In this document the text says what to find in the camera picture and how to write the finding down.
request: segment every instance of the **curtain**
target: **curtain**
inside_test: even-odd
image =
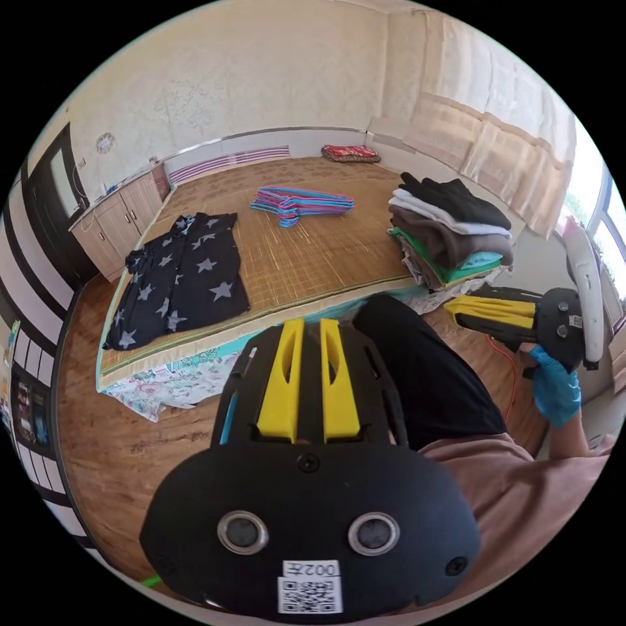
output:
[[[437,11],[423,15],[421,85],[403,142],[491,191],[548,238],[571,176],[574,115],[497,42]]]
[[[615,393],[626,387],[626,324],[617,331],[608,345],[613,368]]]

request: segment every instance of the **person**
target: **person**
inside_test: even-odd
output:
[[[479,527],[477,560],[436,605],[494,586],[570,519],[602,472],[614,438],[589,449],[576,372],[568,374],[539,346],[524,348],[538,365],[533,395],[550,424],[545,461],[513,441],[478,375],[407,305],[374,296],[352,324],[376,345],[396,384],[409,446],[452,472]]]

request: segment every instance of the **black shorts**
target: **black shorts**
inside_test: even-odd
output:
[[[476,372],[404,303],[373,296],[353,325],[375,343],[396,383],[413,450],[507,431]]]

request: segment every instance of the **hand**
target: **hand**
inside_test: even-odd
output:
[[[580,410],[578,374],[568,374],[541,346],[535,346],[528,354],[539,365],[533,374],[535,405],[552,426],[562,428]]]

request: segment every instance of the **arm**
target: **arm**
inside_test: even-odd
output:
[[[574,456],[589,456],[589,444],[582,428],[580,409],[563,426],[550,425],[550,459],[559,460]]]

